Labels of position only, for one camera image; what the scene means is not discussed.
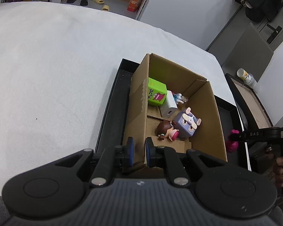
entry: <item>orange box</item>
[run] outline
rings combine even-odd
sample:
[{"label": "orange box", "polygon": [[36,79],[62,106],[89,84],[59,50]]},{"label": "orange box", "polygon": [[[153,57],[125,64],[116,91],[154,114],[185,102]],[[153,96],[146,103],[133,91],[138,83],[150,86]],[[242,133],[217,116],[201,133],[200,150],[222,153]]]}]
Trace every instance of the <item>orange box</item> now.
[{"label": "orange box", "polygon": [[141,3],[142,0],[130,0],[127,10],[130,12],[135,12],[137,9],[139,9]]}]

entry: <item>purple cube toy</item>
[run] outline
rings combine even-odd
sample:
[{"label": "purple cube toy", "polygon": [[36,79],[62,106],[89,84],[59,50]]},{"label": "purple cube toy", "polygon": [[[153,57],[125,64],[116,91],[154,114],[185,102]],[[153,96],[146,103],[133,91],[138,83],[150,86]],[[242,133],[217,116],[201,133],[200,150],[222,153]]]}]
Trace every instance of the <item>purple cube toy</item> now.
[{"label": "purple cube toy", "polygon": [[177,116],[173,119],[172,125],[174,129],[179,130],[178,137],[181,139],[186,139],[192,137],[197,126],[201,123],[201,119],[197,119],[192,113],[191,108],[187,108],[182,112],[179,112]]}]

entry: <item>gray ribbed surface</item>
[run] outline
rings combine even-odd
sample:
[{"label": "gray ribbed surface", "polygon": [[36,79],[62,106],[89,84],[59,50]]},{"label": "gray ribbed surface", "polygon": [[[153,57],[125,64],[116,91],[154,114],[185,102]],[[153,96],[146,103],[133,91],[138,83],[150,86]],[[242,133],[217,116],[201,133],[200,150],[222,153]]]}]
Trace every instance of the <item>gray ribbed surface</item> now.
[{"label": "gray ribbed surface", "polygon": [[170,186],[165,179],[115,179],[106,188],[93,189],[86,200],[71,213],[48,221],[10,219],[6,225],[50,226],[276,226],[267,216],[235,221],[205,211],[187,189]]}]

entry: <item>door handle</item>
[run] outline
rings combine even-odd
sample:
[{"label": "door handle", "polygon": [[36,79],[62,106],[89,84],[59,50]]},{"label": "door handle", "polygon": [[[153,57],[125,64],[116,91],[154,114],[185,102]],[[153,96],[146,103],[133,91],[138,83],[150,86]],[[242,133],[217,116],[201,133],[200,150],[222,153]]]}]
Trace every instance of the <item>door handle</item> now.
[{"label": "door handle", "polygon": [[271,25],[266,24],[266,26],[270,29],[272,29],[274,32],[270,35],[270,37],[267,39],[267,43],[271,44],[272,41],[276,38],[276,36],[279,34],[279,32],[282,30],[281,26],[278,26],[276,29],[273,28]]}]

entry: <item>doll with brown hair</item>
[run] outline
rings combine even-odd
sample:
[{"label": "doll with brown hair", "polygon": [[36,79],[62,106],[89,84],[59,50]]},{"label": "doll with brown hair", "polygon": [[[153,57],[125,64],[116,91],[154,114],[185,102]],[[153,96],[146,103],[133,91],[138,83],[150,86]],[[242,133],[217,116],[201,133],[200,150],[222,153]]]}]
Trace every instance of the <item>doll with brown hair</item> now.
[{"label": "doll with brown hair", "polygon": [[179,130],[174,129],[174,124],[175,122],[173,123],[167,120],[160,122],[156,129],[158,139],[164,140],[165,138],[169,138],[171,141],[174,141],[177,138],[179,132]]}]

